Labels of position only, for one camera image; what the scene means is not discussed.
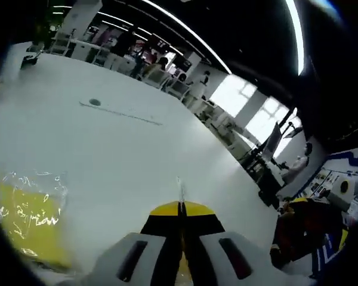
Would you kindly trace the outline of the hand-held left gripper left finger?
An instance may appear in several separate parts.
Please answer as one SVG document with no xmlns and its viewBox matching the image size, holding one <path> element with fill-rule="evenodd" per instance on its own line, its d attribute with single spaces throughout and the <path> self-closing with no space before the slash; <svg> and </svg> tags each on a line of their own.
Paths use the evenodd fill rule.
<svg viewBox="0 0 358 286">
<path fill-rule="evenodd" d="M 141 232 L 132 232 L 101 254 L 89 285 L 174 285 L 180 260 L 183 201 L 155 208 Z"/>
</svg>

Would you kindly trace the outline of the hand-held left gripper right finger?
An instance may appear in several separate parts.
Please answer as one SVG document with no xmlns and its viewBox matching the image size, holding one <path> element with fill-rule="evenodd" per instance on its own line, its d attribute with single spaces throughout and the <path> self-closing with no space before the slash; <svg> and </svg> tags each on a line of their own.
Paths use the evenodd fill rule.
<svg viewBox="0 0 358 286">
<path fill-rule="evenodd" d="M 215 213 L 201 204 L 181 202 L 188 266 L 194 285 L 282 285 L 282 272 L 255 244 L 226 232 Z"/>
</svg>

